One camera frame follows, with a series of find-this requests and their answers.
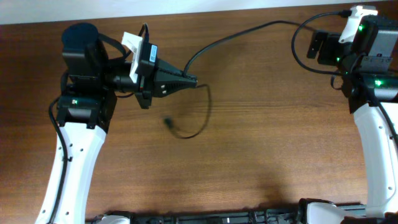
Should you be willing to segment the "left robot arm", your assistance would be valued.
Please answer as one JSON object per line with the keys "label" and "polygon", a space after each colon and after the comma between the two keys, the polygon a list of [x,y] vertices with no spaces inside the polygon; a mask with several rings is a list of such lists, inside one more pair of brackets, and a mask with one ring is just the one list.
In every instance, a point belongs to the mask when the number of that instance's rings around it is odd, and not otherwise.
{"label": "left robot arm", "polygon": [[90,23],[62,34],[67,70],[61,94],[49,106],[57,146],[37,223],[83,223],[91,178],[119,98],[136,97],[142,109],[153,98],[195,88],[197,78],[158,58],[148,26],[121,41]]}

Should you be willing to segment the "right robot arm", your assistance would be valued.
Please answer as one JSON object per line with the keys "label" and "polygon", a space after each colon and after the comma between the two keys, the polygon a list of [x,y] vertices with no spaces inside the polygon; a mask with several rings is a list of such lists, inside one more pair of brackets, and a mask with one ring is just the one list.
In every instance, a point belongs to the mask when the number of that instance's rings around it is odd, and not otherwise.
{"label": "right robot arm", "polygon": [[341,33],[315,31],[307,57],[335,66],[340,90],[361,137],[368,201],[361,213],[327,200],[303,198],[297,223],[397,222],[397,74],[390,69],[397,43],[397,22],[373,8],[340,11],[347,20]]}

